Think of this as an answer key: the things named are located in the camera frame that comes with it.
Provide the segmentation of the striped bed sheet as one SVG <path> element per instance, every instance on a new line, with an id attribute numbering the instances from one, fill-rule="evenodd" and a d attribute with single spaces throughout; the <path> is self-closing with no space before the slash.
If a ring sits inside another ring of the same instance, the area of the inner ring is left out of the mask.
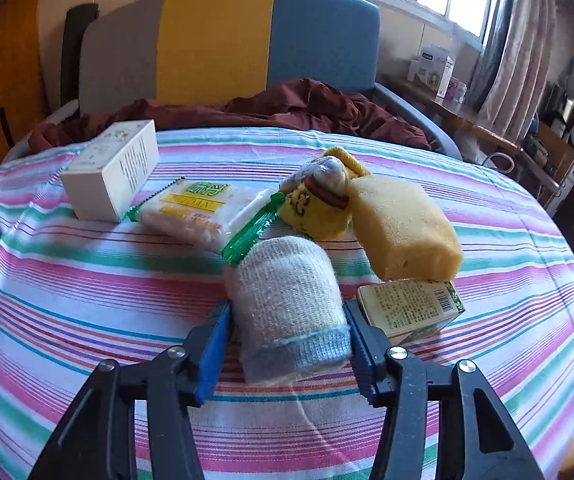
<path id="1" fill-rule="evenodd" d="M 465 312 L 415 344 L 473 360 L 547 477 L 574 436 L 574 255 L 544 209 L 498 172 L 328 133 L 198 129 L 158 136 L 149 195 L 184 177 L 276 188 L 332 146 L 374 174 L 419 183 L 459 237 Z M 139 224 L 79 220 L 60 181 L 78 145 L 0 166 L 0 477 L 26 478 L 91 370 L 181 342 L 223 297 L 217 256 Z M 365 479 L 383 412 L 349 368 L 290 387 L 248 386 L 231 344 L 213 398 L 191 415 L 209 479 Z"/>

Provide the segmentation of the green cream small box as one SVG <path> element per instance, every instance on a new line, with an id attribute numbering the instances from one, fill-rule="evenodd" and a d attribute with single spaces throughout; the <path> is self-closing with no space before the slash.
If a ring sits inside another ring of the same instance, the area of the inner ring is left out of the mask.
<path id="1" fill-rule="evenodd" d="M 357 289 L 366 320 L 392 344 L 408 344 L 439 333 L 465 312 L 451 282 L 401 280 Z"/>

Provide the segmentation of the white box on desk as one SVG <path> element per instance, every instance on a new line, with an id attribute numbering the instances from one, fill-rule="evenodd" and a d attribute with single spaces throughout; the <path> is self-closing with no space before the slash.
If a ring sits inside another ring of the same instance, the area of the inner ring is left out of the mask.
<path id="1" fill-rule="evenodd" d="M 454 58 L 449 50 L 439 46 L 424 46 L 409 63 L 407 81 L 438 98 L 444 98 L 453 68 Z"/>

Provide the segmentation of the yellow cartoon sock roll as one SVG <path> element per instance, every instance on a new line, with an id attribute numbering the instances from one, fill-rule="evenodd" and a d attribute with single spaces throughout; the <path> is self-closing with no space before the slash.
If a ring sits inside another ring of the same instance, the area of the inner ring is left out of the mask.
<path id="1" fill-rule="evenodd" d="M 334 240 L 352 217 L 349 182 L 370 173 L 349 152 L 333 146 L 281 182 L 279 192 L 286 200 L 279 218 L 312 240 Z"/>

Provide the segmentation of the maroon blanket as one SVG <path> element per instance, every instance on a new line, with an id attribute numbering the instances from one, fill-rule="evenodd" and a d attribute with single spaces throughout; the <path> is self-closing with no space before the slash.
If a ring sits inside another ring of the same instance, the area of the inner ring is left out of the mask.
<path id="1" fill-rule="evenodd" d="M 32 154 L 92 140 L 115 122 L 151 119 L 158 131 L 191 128 L 274 127 L 346 134 L 429 150 L 421 128 L 394 116 L 360 93 L 343 93 L 308 78 L 292 79 L 251 98 L 220 105 L 180 105 L 140 99 L 117 113 L 85 114 L 29 134 Z"/>

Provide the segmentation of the wooden desk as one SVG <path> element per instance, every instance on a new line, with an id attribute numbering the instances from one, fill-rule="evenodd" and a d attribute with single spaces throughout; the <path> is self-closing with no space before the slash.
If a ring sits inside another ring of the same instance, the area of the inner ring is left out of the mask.
<path id="1" fill-rule="evenodd" d="M 459 130 L 469 132 L 477 139 L 492 144 L 496 150 L 504 150 L 515 162 L 529 170 L 538 183 L 550 192 L 557 194 L 560 191 L 559 183 L 549 177 L 521 146 L 496 134 L 492 130 L 492 126 L 468 106 L 445 101 L 443 98 L 438 98 L 404 79 L 394 81 L 392 88 L 395 93 L 407 101 L 421 105 L 431 115 L 439 116 L 443 130 L 450 136 L 454 136 Z"/>

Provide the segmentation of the white tall carton box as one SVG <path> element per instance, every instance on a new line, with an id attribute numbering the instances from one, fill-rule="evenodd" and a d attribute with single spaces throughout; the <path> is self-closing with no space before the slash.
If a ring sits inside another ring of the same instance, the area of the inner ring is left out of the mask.
<path id="1" fill-rule="evenodd" d="M 155 122 L 115 122 L 60 174 L 80 220 L 118 223 L 159 162 Z"/>

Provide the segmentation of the white knitted sock roll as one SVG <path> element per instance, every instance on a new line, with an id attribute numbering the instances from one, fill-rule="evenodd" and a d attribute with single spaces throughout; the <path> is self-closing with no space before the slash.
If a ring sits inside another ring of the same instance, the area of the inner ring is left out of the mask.
<path id="1" fill-rule="evenodd" d="M 247 384 L 289 384 L 351 358 L 336 274 L 318 244 L 299 236 L 261 240 L 224 279 Z"/>

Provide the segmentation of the pink curtain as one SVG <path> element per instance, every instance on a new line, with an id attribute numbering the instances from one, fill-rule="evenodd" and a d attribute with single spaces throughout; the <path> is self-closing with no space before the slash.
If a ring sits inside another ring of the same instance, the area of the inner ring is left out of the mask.
<path id="1" fill-rule="evenodd" d="M 555 0 L 498 0 L 466 102 L 519 144 L 540 104 L 556 29 Z"/>

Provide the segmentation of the green white snack packet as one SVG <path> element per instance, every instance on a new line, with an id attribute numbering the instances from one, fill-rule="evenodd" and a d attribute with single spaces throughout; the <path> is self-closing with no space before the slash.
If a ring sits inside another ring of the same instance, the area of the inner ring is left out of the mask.
<path id="1" fill-rule="evenodd" d="M 286 195 L 243 183 L 179 179 L 132 207 L 127 218 L 238 266 L 277 218 Z"/>

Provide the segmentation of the grey yellow blue headboard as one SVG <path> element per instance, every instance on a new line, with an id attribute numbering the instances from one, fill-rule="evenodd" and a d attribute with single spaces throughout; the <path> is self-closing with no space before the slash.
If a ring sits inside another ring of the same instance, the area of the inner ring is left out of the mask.
<path id="1" fill-rule="evenodd" d="M 365 0 L 138 0 L 89 24 L 79 104 L 115 113 L 139 99 L 212 105 L 309 78 L 375 86 L 379 11 Z"/>

